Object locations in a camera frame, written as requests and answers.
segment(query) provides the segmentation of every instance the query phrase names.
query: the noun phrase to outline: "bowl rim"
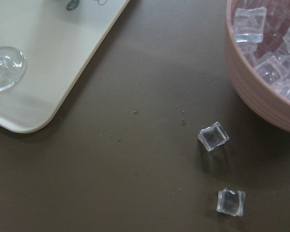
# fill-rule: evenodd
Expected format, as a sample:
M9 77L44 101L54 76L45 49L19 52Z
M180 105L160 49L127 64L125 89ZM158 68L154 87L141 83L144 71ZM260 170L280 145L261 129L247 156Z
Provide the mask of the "bowl rim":
M271 86L266 83L255 71L255 69L248 63L248 61L246 60L246 58L244 57L243 53L241 52L239 46L237 45L237 42L235 40L235 37L233 36L233 29L232 29L232 25L231 25L231 9L232 9L232 3L234 2L234 0L228 0L227 2L227 10L226 10L226 25L227 25L227 30L228 33L231 35L231 42L232 45L234 46L237 54L240 54L239 57L242 60L242 62L244 62L246 64L246 67L248 68L249 72L251 72L255 77L257 82L262 85L263 87L265 87L267 90L269 90L271 92L271 94L273 94L275 97L281 99L284 103L286 103L287 105L290 106L290 101L288 99L286 99L285 97L283 97L282 95L280 95L279 93L277 93L273 88L271 88Z

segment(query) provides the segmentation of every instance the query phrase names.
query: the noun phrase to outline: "glass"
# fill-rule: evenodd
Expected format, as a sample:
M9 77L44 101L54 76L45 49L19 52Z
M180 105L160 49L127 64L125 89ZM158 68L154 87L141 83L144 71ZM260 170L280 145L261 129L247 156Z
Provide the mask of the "glass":
M0 47L0 91L18 83L27 68L24 54L13 47Z

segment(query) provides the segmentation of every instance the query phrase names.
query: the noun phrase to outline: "white tray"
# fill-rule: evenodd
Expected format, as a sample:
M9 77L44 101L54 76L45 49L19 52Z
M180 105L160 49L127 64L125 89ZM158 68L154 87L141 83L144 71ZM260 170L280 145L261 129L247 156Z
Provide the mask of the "white tray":
M44 127L129 0L80 0L68 11L70 1L0 0L0 46L21 50L28 63L23 79L0 92L2 127Z

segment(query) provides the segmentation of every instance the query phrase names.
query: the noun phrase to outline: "dark brown tabletop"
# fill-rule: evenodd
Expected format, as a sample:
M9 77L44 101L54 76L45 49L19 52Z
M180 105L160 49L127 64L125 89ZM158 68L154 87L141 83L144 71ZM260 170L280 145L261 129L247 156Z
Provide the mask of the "dark brown tabletop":
M290 133L233 89L225 7L131 0L45 128L0 127L0 232L290 232ZM224 188L243 217L216 211Z

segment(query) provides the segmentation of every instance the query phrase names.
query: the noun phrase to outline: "brown table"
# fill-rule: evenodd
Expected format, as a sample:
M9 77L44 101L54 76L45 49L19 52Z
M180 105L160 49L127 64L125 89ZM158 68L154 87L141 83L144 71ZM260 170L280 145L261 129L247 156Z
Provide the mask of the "brown table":
M225 7L131 0L44 129L0 127L0 232L289 232L290 133L234 91ZM216 212L225 187L243 217Z

